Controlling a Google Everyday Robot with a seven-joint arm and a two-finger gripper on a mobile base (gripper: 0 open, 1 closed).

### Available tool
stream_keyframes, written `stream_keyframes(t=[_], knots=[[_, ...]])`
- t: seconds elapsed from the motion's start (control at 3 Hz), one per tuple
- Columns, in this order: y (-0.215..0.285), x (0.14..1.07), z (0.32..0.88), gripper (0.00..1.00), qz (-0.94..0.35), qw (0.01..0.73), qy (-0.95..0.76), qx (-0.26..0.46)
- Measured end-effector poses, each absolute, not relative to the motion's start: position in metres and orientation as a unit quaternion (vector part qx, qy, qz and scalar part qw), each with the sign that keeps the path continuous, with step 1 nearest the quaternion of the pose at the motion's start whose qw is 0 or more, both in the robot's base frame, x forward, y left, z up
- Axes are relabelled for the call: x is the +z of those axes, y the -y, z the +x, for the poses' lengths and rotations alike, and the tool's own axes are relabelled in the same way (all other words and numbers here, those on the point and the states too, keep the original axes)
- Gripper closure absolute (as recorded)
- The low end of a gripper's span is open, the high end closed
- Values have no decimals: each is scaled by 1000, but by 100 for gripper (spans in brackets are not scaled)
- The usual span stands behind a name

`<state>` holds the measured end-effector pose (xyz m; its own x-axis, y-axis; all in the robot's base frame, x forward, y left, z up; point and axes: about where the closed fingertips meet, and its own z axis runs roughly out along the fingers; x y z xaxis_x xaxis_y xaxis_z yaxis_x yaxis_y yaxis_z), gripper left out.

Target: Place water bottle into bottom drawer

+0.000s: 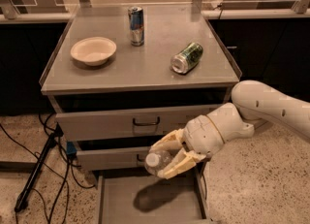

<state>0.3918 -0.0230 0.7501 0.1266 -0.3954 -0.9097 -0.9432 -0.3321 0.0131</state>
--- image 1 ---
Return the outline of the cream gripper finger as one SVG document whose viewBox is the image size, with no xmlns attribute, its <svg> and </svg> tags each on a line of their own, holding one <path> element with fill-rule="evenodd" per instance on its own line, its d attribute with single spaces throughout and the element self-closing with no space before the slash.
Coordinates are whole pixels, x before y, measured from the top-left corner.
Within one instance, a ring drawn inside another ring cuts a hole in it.
<svg viewBox="0 0 310 224">
<path fill-rule="evenodd" d="M 183 147 L 183 129 L 173 130 L 150 147 L 150 152 L 179 150 Z"/>
<path fill-rule="evenodd" d="M 194 168 L 205 158 L 205 155 L 198 154 L 194 150 L 186 151 L 184 148 L 181 148 L 171 162 L 158 172 L 158 177 L 165 179 L 173 178 Z"/>
</svg>

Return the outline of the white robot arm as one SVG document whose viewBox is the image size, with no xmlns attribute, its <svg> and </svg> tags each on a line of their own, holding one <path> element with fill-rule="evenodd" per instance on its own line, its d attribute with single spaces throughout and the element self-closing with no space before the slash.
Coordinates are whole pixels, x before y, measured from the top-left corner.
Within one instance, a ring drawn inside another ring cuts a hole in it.
<svg viewBox="0 0 310 224">
<path fill-rule="evenodd" d="M 225 143 L 251 138 L 268 123 L 280 124 L 310 141 L 310 104 L 262 82 L 244 80 L 232 89 L 232 100 L 187 122 L 150 147 L 145 169 L 169 179 L 211 158 Z"/>
</svg>

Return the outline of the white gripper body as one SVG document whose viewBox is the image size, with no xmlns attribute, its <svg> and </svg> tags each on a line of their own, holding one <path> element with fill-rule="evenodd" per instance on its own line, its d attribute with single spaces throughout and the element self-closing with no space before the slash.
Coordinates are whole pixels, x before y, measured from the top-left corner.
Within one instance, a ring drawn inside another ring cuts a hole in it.
<svg viewBox="0 0 310 224">
<path fill-rule="evenodd" d="M 183 131 L 186 145 L 198 154 L 211 158 L 226 142 L 251 138 L 254 125 L 244 122 L 232 103 L 190 120 Z"/>
</svg>

